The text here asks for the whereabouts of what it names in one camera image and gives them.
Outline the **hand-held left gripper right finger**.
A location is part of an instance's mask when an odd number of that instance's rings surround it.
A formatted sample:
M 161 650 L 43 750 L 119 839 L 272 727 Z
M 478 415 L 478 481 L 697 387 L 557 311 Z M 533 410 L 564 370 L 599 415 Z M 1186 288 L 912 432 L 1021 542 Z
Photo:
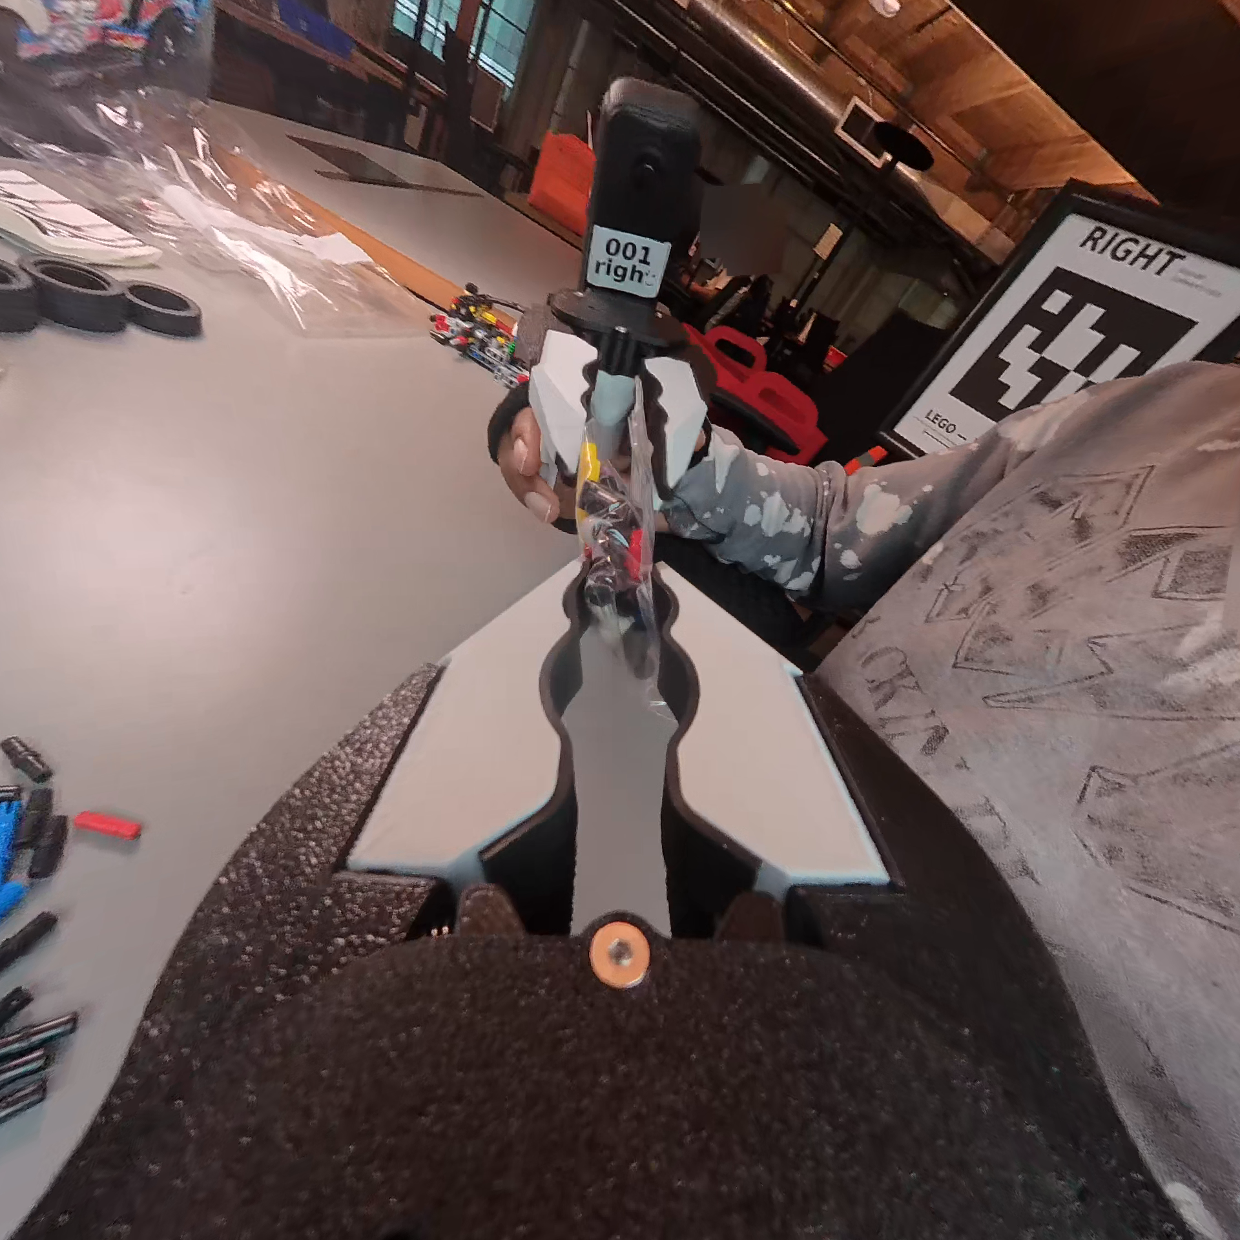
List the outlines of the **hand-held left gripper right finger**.
M 659 693 L 673 807 L 760 891 L 892 886 L 799 666 L 673 568 L 659 583 Z

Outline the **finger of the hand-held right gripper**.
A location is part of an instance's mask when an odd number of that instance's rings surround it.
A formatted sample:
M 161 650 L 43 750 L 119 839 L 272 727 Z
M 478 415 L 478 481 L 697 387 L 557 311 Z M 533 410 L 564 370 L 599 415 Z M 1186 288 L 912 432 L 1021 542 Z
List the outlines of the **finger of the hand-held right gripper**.
M 577 477 L 596 364 L 595 344 L 575 333 L 551 330 L 531 369 L 529 399 L 539 428 L 539 475 L 551 486 Z
M 642 421 L 650 444 L 655 508 L 675 498 L 707 422 L 707 401 L 693 365 L 654 355 L 641 368 Z

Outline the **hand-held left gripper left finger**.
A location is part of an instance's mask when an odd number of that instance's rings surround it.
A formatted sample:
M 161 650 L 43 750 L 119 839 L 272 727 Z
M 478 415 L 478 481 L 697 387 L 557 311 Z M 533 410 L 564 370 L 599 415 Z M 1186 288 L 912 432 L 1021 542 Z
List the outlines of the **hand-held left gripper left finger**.
M 484 882 L 484 851 L 543 809 L 562 740 L 542 693 L 579 561 L 454 647 L 348 856 L 353 873 Z

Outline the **small clear plastic bag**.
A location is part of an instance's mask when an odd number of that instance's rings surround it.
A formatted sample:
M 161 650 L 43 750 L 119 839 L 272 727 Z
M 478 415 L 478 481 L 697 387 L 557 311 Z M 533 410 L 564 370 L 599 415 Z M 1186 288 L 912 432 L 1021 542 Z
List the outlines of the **small clear plastic bag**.
M 575 520 L 586 576 L 582 596 L 617 667 L 661 719 L 675 712 L 659 684 L 663 639 L 654 582 L 654 454 L 644 401 L 624 422 L 586 421 Z

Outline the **grey desk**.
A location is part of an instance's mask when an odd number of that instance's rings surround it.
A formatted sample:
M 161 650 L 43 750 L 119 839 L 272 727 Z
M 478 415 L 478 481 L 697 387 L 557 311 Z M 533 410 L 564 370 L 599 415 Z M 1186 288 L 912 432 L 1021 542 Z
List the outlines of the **grey desk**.
M 3 1237 L 110 1091 L 221 867 L 323 751 L 573 557 L 489 458 L 503 387 L 427 338 L 317 338 L 243 275 L 168 255 L 205 333 L 3 338 L 3 736 L 51 763 L 59 924 L 3 985 L 79 1012 L 3 1123 Z

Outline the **person's right hand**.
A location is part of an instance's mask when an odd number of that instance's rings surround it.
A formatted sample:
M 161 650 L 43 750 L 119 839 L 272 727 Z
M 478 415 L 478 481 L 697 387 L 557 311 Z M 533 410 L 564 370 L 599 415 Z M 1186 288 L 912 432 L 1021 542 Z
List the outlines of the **person's right hand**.
M 504 484 L 540 524 L 578 532 L 577 488 L 564 474 L 543 476 L 542 430 L 535 410 L 521 408 L 499 441 L 498 463 Z

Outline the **grey neighbouring table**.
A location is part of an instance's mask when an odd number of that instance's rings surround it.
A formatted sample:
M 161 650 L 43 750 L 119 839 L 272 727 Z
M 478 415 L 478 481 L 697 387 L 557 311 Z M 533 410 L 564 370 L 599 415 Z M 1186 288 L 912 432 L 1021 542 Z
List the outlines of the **grey neighbouring table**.
M 458 285 L 529 304 L 579 281 L 575 245 L 444 162 L 221 100 L 208 116 L 291 189 Z

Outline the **black round lamp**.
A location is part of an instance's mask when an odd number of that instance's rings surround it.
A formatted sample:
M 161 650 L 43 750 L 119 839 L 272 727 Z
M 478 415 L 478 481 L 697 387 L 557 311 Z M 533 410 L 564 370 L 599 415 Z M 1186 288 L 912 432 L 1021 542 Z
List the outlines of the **black round lamp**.
M 876 121 L 874 138 L 893 166 L 905 166 L 920 174 L 934 166 L 929 147 L 915 133 L 892 121 Z

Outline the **person's grey printed hoodie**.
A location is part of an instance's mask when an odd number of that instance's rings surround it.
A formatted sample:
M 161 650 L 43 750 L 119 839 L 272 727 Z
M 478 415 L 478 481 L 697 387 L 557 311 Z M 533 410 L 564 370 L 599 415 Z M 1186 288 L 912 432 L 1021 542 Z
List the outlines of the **person's grey printed hoodie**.
M 819 676 L 952 809 L 1057 958 L 1194 1230 L 1238 1237 L 1238 413 L 1058 441 L 906 568 Z

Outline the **large clear plastic bag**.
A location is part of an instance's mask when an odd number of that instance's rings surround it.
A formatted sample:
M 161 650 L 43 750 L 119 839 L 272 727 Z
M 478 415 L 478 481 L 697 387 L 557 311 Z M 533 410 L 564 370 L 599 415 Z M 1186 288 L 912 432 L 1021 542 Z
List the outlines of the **large clear plastic bag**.
M 161 86 L 3 86 L 3 143 L 88 209 L 163 253 L 248 277 L 303 334 L 422 333 L 427 308 L 329 210 L 258 160 L 207 100 Z

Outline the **black and white marker sign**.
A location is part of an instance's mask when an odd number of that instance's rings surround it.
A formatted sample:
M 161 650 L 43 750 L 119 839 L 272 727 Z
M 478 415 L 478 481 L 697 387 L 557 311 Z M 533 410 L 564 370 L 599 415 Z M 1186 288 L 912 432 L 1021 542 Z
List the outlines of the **black and white marker sign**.
M 1239 224 L 1069 180 L 878 431 L 893 457 L 1239 348 Z

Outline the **heap of small building pieces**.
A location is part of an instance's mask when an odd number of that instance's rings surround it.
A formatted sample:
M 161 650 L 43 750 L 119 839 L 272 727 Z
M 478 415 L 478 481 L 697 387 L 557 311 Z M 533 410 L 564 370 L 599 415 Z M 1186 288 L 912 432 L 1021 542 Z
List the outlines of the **heap of small building pieces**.
M 59 928 L 56 911 L 30 910 L 28 904 L 59 870 L 66 852 L 69 822 L 57 809 L 55 768 L 44 754 L 19 734 L 3 737 L 2 753 L 10 771 L 2 787 L 2 972 L 7 977 Z M 33 1019 L 34 999 L 28 982 L 3 982 L 4 1126 L 47 1100 L 56 1059 L 83 1020 L 78 1010 Z

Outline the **black and white sticker sheet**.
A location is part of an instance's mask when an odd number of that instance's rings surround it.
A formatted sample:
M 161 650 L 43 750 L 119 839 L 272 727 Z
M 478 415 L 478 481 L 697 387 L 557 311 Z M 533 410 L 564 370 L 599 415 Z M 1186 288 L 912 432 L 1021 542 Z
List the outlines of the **black and white sticker sheet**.
M 162 250 L 16 166 L 2 169 L 3 240 L 108 269 L 149 269 Z

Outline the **toy car box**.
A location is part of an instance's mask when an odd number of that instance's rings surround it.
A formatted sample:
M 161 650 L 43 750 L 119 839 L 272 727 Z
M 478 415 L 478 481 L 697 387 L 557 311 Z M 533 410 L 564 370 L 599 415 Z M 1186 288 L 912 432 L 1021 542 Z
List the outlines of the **toy car box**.
M 4 1 L 3 81 L 196 91 L 210 74 L 214 27 L 211 1 Z

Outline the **metal ventilation duct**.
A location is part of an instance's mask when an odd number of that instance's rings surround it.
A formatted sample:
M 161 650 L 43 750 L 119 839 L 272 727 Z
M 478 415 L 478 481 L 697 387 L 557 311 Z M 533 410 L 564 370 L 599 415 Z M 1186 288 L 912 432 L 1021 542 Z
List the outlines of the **metal ventilation duct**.
M 880 116 L 861 98 L 845 98 L 835 92 L 819 68 L 799 47 L 779 42 L 754 16 L 750 3 L 690 1 L 664 2 L 664 7 L 677 7 L 729 67 L 772 92 L 777 103 L 791 112 L 801 131 L 852 149 L 874 171 L 893 170 L 893 182 L 914 201 L 929 209 L 941 224 L 994 262 L 1011 251 L 1012 242 L 1004 235 L 999 237 L 999 247 L 992 245 L 994 228 L 983 214 L 927 171 L 906 161 L 894 164 L 885 151 L 879 152 L 876 162 L 866 145 L 845 131 L 845 121 L 852 112 L 858 112 L 868 117 L 876 129 Z

